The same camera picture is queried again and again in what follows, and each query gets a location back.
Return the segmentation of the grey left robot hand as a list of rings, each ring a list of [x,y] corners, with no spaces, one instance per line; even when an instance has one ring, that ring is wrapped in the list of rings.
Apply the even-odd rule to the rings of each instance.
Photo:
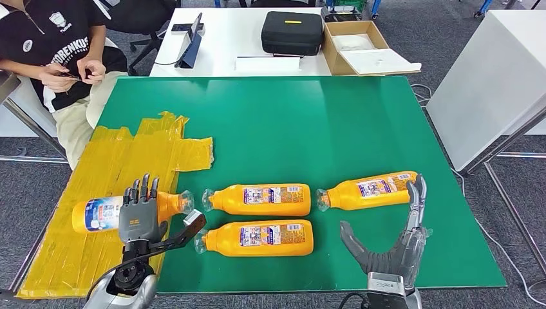
[[[150,246],[161,242],[168,223],[158,220],[158,183],[154,178],[148,187],[150,174],[136,179],[124,191],[118,217],[118,236],[124,244],[124,258],[144,256]]]

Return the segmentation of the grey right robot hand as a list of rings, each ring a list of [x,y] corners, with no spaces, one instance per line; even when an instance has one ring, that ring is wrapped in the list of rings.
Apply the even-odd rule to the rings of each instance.
[[[412,290],[428,237],[428,230],[422,224],[428,187],[419,173],[415,181],[406,182],[406,188],[409,193],[407,224],[388,251],[378,253],[368,250],[354,235],[347,221],[340,222],[340,237],[365,274],[377,272],[401,276],[404,288]]]

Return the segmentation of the person's left hand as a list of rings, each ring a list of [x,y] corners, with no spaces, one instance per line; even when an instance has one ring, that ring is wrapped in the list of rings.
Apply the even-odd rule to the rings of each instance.
[[[91,57],[79,59],[77,67],[81,81],[86,84],[97,84],[104,79],[106,74],[106,67],[102,61]]]

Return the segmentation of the person's right hand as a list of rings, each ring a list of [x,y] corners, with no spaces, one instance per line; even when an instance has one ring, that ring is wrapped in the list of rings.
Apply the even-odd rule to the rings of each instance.
[[[65,67],[52,63],[39,68],[38,79],[53,92],[60,93],[68,91],[77,82],[77,79],[63,75],[67,72]]]

